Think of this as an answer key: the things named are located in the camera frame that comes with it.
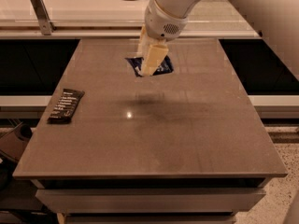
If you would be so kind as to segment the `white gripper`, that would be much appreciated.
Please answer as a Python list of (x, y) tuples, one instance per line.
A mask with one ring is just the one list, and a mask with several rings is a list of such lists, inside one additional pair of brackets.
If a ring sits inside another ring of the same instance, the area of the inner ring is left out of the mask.
[(145, 11), (145, 25), (142, 26), (137, 53), (142, 56), (141, 74), (143, 77), (153, 75), (168, 53), (165, 43), (152, 43), (152, 38), (167, 41), (179, 37), (188, 22), (176, 4), (169, 1), (149, 0)]

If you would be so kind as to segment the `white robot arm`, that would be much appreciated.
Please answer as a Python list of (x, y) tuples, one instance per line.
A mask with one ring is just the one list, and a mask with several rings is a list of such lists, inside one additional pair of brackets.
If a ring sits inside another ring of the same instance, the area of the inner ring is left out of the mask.
[[(221, 44), (246, 90), (252, 93), (298, 92), (299, 0), (227, 0), (262, 39), (222, 40)], [(202, 0), (149, 0), (138, 51), (140, 72), (151, 76)]]

